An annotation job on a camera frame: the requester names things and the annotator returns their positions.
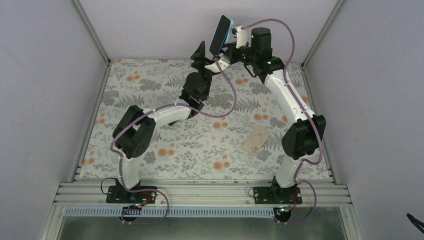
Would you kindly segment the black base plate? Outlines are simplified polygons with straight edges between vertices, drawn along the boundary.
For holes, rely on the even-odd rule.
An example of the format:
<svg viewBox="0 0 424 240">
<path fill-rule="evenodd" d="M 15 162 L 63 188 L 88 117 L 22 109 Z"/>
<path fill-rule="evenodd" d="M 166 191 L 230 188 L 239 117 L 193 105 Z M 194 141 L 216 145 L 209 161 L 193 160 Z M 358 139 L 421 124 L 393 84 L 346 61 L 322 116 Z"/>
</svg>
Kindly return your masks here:
<svg viewBox="0 0 424 240">
<path fill-rule="evenodd" d="M 296 185 L 288 188 L 272 188 L 256 186 L 253 188 L 253 198 L 257 205 L 289 205 L 302 204 L 302 194 Z"/>
<path fill-rule="evenodd" d="M 108 204 L 154 204 L 156 201 L 156 186 L 135 186 L 132 190 L 139 192 L 128 192 L 122 186 L 109 186 L 105 202 Z"/>
</svg>

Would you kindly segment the beige phone case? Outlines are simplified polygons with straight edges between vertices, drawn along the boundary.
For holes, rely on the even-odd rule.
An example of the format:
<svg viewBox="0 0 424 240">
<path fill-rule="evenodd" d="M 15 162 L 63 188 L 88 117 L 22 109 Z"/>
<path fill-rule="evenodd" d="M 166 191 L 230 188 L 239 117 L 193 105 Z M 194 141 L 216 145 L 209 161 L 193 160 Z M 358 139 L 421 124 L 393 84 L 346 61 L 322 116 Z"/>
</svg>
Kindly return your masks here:
<svg viewBox="0 0 424 240">
<path fill-rule="evenodd" d="M 263 126 L 257 125 L 242 145 L 242 148 L 252 155 L 259 153 L 271 132 Z"/>
</svg>

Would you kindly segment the black phone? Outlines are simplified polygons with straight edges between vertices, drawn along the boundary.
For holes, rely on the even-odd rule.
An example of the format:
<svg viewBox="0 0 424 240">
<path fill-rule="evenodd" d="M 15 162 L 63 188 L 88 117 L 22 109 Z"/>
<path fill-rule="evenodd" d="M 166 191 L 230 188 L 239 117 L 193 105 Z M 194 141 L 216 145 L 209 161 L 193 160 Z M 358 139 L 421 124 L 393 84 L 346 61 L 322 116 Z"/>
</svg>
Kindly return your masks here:
<svg viewBox="0 0 424 240">
<path fill-rule="evenodd" d="M 173 121 L 173 122 L 170 122 L 168 125 L 169 126 L 174 126 L 175 124 L 177 124 L 178 122 L 180 122 L 181 120 L 176 120 L 176 121 Z"/>
</svg>

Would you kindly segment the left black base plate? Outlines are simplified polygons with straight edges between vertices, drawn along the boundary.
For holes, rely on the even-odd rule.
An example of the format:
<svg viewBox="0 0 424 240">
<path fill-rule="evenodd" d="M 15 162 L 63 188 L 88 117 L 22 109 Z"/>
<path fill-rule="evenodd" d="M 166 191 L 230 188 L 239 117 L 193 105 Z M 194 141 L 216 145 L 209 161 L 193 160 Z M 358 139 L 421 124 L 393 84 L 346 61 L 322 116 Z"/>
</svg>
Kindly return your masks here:
<svg viewBox="0 0 424 240">
<path fill-rule="evenodd" d="M 128 192 L 122 186 L 109 186 L 105 202 L 108 204 L 154 204 L 156 201 L 156 186 L 135 186 L 132 190 L 139 192 Z"/>
</svg>

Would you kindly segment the aluminium rail frame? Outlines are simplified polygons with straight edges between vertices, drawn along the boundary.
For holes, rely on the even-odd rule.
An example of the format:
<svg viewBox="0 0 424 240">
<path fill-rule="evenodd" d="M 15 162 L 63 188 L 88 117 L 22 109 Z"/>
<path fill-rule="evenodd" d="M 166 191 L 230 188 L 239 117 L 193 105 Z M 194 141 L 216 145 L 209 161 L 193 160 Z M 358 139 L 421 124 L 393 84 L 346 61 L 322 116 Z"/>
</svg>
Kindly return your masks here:
<svg viewBox="0 0 424 240">
<path fill-rule="evenodd" d="M 301 184 L 288 200 L 273 202 L 255 189 L 254 183 L 157 182 L 157 191 L 129 199 L 112 195 L 113 183 L 77 181 L 59 185 L 53 203 L 70 216 L 118 216 L 129 209 L 132 217 L 254 217 L 271 218 L 277 209 L 350 207 L 348 188 L 330 182 Z"/>
</svg>

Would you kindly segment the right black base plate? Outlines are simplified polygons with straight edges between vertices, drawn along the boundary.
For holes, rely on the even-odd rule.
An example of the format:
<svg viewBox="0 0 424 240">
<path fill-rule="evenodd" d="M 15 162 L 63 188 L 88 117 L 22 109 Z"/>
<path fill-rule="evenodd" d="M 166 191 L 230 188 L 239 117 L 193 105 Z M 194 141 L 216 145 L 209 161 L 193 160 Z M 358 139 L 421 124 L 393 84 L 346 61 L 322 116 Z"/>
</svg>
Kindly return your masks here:
<svg viewBox="0 0 424 240">
<path fill-rule="evenodd" d="M 257 205 L 289 205 L 302 204 L 302 194 L 296 185 L 288 188 L 272 188 L 256 186 L 253 188 L 253 198 Z"/>
</svg>

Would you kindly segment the floral table mat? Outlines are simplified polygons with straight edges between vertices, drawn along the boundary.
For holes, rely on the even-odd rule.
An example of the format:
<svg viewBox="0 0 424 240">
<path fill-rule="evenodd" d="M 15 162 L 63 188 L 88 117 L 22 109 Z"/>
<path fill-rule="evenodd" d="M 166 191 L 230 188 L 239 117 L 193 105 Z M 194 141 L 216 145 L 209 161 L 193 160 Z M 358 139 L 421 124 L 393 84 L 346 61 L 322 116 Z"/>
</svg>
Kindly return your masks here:
<svg viewBox="0 0 424 240">
<path fill-rule="evenodd" d="M 142 109 L 175 101 L 190 60 L 114 59 L 102 95 L 80 178 L 104 179 L 119 173 L 110 150 L 113 131 L 130 106 Z M 289 129 L 277 98 L 238 63 L 226 68 L 231 83 L 214 76 L 203 111 L 173 126 L 157 128 L 140 157 L 143 179 L 271 180 L 287 158 L 281 139 Z M 256 126 L 271 132 L 261 150 L 242 148 Z"/>
</svg>

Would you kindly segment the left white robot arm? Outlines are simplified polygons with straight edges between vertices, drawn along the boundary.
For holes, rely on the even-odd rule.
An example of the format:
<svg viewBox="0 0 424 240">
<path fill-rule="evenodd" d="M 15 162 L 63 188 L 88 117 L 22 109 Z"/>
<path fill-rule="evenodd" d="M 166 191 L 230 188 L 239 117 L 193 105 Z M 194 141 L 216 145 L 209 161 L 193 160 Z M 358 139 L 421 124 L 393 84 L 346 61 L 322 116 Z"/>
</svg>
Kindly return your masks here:
<svg viewBox="0 0 424 240">
<path fill-rule="evenodd" d="M 202 41 L 191 55 L 191 67 L 196 71 L 187 75 L 181 95 L 173 103 L 156 109 L 130 106 L 112 133 L 112 145 L 120 152 L 118 182 L 122 185 L 119 196 L 131 203 L 139 197 L 139 157 L 148 149 L 156 129 L 180 120 L 194 117 L 204 107 L 209 97 L 212 77 L 215 73 L 206 66 L 212 60 L 206 58 Z"/>
</svg>

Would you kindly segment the black object at corner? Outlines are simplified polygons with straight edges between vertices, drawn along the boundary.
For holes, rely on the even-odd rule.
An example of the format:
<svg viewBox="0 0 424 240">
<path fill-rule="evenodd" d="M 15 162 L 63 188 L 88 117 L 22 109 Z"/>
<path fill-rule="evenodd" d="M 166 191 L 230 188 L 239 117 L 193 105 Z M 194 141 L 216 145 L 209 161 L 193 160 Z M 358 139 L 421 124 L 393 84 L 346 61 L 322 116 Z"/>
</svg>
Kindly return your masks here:
<svg viewBox="0 0 424 240">
<path fill-rule="evenodd" d="M 419 219 L 415 218 L 412 214 L 407 213 L 406 217 L 408 220 L 421 232 L 424 233 L 424 223 Z"/>
</svg>

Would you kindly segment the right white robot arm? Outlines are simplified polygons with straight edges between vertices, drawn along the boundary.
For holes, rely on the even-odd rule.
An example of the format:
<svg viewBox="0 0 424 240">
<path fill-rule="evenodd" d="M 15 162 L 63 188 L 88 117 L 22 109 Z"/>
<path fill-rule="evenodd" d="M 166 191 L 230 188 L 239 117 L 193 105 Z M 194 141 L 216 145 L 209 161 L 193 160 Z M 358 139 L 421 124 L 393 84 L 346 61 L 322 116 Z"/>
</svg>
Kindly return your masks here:
<svg viewBox="0 0 424 240">
<path fill-rule="evenodd" d="M 290 196 L 297 194 L 297 186 L 300 184 L 298 174 L 303 163 L 317 165 L 321 162 L 322 153 L 317 161 L 307 157 L 313 155 L 316 150 L 322 150 L 322 137 L 327 121 L 323 115 L 315 114 L 307 106 L 289 80 L 286 65 L 279 57 L 273 55 L 270 29 L 256 27 L 247 33 L 245 27 L 237 26 L 231 33 L 236 41 L 225 45 L 225 54 L 230 63 L 240 62 L 245 68 L 252 67 L 249 74 L 258 77 L 273 93 L 290 124 L 281 139 L 287 158 L 282 161 L 270 186 L 272 200 L 282 204 Z"/>
</svg>

